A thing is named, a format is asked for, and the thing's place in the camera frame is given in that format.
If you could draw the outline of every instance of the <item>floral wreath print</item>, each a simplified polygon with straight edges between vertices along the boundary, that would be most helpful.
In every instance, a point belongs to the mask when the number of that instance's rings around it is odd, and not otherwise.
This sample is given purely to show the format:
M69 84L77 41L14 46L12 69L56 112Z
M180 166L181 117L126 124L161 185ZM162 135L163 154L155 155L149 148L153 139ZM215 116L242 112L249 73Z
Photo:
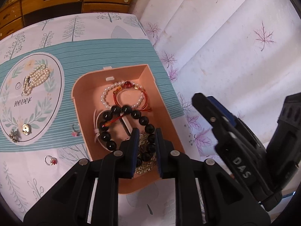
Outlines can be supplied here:
M24 69L29 70L32 69L36 65L45 64L50 71L49 78L43 83L45 91L47 92L47 96L43 101L38 100L35 111L30 115L29 118L25 118L24 120L19 116L17 119L12 116L11 108L7 109L5 106L8 95L9 95L9 87L11 85L12 79L17 77ZM39 122L43 122L47 119L48 115L52 113L52 104L51 104L51 92L55 90L56 83L53 78L54 70L48 66L47 60L30 60L26 64L22 66L18 66L12 73L11 78L7 81L5 85L5 91L1 96L1 103L3 106L2 109L2 118L1 121L5 124L6 127L12 127L12 129L22 130L22 126L24 123L30 124L31 128L39 129Z

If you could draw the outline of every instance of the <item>white oval label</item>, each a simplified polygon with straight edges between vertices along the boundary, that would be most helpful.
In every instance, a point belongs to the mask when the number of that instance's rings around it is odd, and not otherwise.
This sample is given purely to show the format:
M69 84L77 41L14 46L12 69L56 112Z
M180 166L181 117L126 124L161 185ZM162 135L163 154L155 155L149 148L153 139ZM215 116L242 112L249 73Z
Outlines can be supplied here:
M23 94L25 77L40 64L50 71L48 79L34 87L31 94ZM49 53L33 53L17 62L6 75L0 89L0 126L8 140L16 131L16 145L29 145L43 136L54 121L64 93L64 71L58 59ZM22 132L28 124L30 133Z

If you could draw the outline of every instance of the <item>red bead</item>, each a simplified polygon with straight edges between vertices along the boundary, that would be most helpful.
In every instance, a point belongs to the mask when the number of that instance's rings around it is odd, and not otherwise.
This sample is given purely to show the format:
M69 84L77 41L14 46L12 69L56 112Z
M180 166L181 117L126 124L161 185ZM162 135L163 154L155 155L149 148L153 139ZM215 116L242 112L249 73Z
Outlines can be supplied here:
M125 83L124 83L124 86L125 86L126 88L131 88L131 87L133 86L133 84L132 84L131 82L125 82Z

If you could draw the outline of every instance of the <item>ring with pink gemstone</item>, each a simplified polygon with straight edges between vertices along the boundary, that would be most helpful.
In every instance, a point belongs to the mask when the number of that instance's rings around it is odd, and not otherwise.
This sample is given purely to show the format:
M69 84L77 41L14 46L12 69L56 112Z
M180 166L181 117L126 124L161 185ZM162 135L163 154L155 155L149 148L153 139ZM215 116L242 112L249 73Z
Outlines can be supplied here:
M72 124L72 133L71 133L71 135L73 137L77 137L77 136L79 136L79 134L80 134L79 123L73 123Z

